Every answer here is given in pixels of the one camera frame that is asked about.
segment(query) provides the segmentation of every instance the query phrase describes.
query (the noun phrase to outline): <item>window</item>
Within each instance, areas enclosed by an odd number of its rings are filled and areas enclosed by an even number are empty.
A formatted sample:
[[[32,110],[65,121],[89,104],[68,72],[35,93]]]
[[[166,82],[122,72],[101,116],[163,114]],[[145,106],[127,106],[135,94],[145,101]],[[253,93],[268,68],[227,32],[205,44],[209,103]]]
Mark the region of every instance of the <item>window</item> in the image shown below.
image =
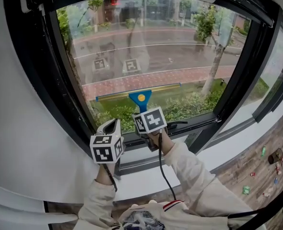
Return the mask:
[[[283,80],[283,29],[280,28],[272,50],[271,56],[266,64],[255,87],[248,98],[238,110],[236,115],[225,126],[222,132],[252,118],[257,109],[272,99]]]
[[[128,91],[151,88],[148,107],[161,106],[167,121],[213,111],[250,27],[245,16],[200,0],[86,0],[57,16],[96,124],[121,118],[123,132],[134,130],[138,111]]]

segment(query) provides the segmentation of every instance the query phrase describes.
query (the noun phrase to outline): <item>person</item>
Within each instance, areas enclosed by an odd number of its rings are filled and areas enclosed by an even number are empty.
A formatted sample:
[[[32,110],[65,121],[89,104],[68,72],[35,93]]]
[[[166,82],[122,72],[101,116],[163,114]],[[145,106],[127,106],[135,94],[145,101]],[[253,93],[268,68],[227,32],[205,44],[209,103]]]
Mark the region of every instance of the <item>person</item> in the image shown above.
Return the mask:
[[[158,145],[158,136],[149,134],[149,137]],[[100,166],[74,230],[233,230],[253,217],[228,219],[229,214],[252,209],[207,171],[185,143],[173,143],[165,131],[162,132],[162,153],[165,164],[172,166],[181,183],[184,202],[150,201],[146,205],[132,205],[118,221],[114,221],[111,212],[116,192],[108,174]],[[108,167],[113,174],[115,165],[109,164]]]

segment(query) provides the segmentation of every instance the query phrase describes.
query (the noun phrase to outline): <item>wooden floor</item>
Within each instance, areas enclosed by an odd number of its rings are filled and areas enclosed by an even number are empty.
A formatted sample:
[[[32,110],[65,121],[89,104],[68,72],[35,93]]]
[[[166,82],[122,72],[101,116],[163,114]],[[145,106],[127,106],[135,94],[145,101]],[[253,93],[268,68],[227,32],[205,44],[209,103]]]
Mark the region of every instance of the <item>wooden floor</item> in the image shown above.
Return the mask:
[[[261,157],[263,146],[266,146],[266,154],[264,157]],[[222,184],[234,192],[252,209],[267,206],[283,190],[283,167],[281,167],[282,174],[277,175],[275,165],[269,165],[267,161],[268,156],[276,151],[277,148],[281,148],[283,151],[283,117],[249,148],[211,172],[216,174]],[[251,177],[251,172],[255,172],[256,176]],[[278,178],[277,185],[274,184],[275,177]],[[242,194],[242,189],[245,185],[251,188],[249,195]],[[266,193],[271,187],[273,188],[271,195],[264,197],[262,194]],[[178,186],[174,190],[177,199],[183,199],[181,188]],[[132,204],[146,204],[150,199],[154,199],[157,202],[173,200],[170,191],[165,190],[153,195],[118,201],[114,203],[113,217],[117,219]],[[48,203],[49,212],[77,213],[81,206]],[[74,222],[53,224],[53,229],[68,230],[73,229],[74,225]],[[283,230],[283,214],[281,211],[266,223],[266,227],[268,230]]]

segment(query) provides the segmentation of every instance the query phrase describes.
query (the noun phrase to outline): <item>yellow circle on squeegee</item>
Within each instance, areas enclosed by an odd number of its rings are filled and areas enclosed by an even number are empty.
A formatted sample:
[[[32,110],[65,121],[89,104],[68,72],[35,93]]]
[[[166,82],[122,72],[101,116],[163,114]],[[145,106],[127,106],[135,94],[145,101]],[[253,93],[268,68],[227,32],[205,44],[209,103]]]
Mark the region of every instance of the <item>yellow circle on squeegee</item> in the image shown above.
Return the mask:
[[[146,96],[144,96],[143,94],[140,94],[139,96],[137,96],[137,99],[138,99],[140,102],[143,102],[143,101],[146,99]]]

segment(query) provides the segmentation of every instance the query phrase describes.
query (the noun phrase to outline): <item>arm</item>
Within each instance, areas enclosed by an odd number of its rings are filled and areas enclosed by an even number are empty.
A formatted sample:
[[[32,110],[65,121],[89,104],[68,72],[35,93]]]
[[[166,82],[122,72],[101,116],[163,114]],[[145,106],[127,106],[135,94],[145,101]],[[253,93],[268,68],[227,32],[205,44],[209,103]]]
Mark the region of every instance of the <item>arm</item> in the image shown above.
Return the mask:
[[[149,136],[158,144],[158,136]],[[164,131],[162,138],[165,164],[173,167],[186,197],[186,204],[191,210],[207,217],[251,211],[214,174],[205,169],[204,164],[188,150],[185,143],[174,144]]]
[[[114,174],[115,165],[107,165]],[[84,199],[84,205],[79,211],[79,220],[75,230],[108,229],[114,220],[111,217],[115,189],[103,166],[100,166],[97,178],[89,187],[89,193]]]

